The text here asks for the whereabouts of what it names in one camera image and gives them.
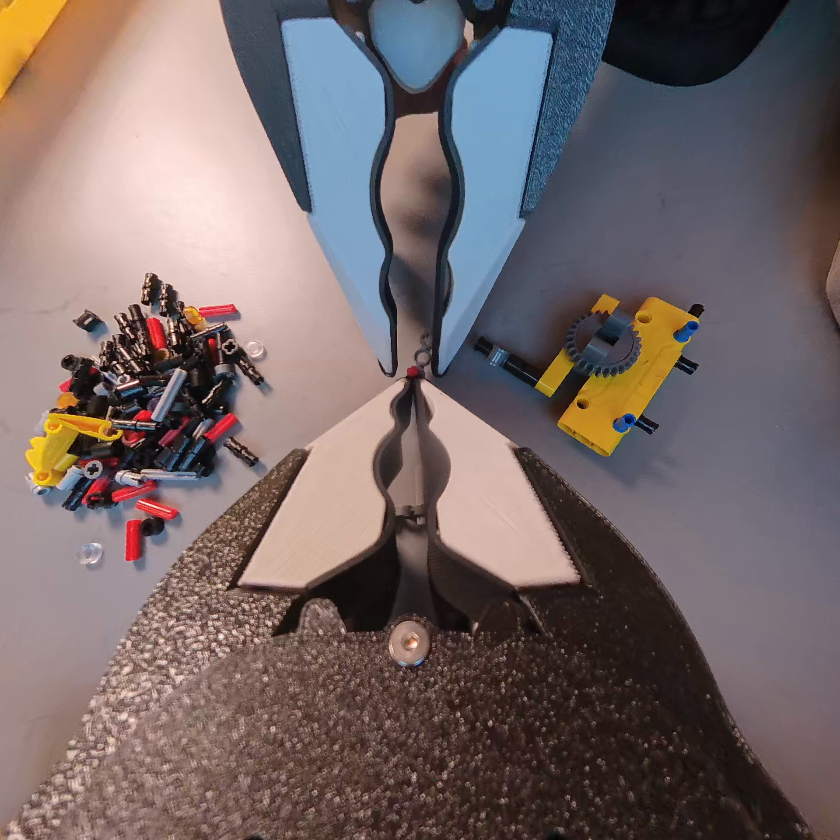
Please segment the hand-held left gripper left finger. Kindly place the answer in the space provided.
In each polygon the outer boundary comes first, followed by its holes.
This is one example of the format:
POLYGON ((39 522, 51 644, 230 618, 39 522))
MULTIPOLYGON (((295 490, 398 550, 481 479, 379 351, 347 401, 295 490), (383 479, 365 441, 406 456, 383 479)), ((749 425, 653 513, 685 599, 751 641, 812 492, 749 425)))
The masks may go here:
POLYGON ((413 382, 400 380, 318 437, 236 584, 327 599, 344 621, 390 619, 401 576, 390 485, 403 467, 413 382))

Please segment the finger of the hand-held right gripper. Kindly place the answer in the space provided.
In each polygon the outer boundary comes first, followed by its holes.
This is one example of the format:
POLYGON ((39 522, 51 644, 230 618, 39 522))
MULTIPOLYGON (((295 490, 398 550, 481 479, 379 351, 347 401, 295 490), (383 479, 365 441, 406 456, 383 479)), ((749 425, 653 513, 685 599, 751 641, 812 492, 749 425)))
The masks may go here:
POLYGON ((308 220, 383 372, 396 370, 393 246, 380 181, 394 127, 382 63, 333 18, 282 24, 306 166, 308 220))
POLYGON ((437 247, 433 369, 443 375, 474 325, 523 227, 553 38, 494 28, 456 67, 438 133, 451 201, 437 247))

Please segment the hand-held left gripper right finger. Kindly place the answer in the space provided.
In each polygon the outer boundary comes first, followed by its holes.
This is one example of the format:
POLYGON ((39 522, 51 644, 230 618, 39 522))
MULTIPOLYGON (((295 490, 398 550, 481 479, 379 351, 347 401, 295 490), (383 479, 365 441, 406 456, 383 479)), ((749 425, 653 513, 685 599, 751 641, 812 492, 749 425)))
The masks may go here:
POLYGON ((426 380, 417 431, 440 620, 478 621, 492 603, 581 583, 512 441, 426 380))

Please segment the yellow beam assembly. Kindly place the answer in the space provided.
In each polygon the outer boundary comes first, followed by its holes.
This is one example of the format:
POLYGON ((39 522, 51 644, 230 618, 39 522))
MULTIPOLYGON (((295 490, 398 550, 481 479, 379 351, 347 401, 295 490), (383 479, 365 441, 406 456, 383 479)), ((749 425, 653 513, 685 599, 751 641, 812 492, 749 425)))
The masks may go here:
POLYGON ((697 363, 688 360, 683 349, 698 331, 703 312, 699 303, 683 310, 657 297, 630 312, 604 294, 572 322, 544 371, 484 337, 474 341, 474 349, 547 397, 573 384, 574 398, 558 426, 607 457, 632 428, 647 434, 658 428, 644 410, 670 372, 697 371, 697 363))

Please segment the pile of small building pieces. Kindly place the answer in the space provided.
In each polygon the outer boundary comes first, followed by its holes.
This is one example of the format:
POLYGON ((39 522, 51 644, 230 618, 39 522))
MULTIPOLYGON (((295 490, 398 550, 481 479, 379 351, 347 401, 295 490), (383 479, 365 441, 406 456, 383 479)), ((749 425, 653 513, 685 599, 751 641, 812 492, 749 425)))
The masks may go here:
POLYGON ((60 495, 67 511, 132 504, 123 557, 135 564, 145 542, 181 513, 166 486, 209 478, 217 451, 247 467, 259 457, 234 436, 237 382, 266 379, 235 337, 232 303, 196 308, 169 283, 145 274, 140 299, 114 315, 96 355, 65 355, 68 378, 28 442, 26 482, 35 496, 60 495))

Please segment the yellow storage bin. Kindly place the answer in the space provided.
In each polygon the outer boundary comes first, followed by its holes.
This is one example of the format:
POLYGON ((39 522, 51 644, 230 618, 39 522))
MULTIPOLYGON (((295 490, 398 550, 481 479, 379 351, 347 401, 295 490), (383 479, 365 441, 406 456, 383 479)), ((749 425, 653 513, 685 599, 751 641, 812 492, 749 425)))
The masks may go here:
POLYGON ((1 98, 67 1, 1 2, 1 98))

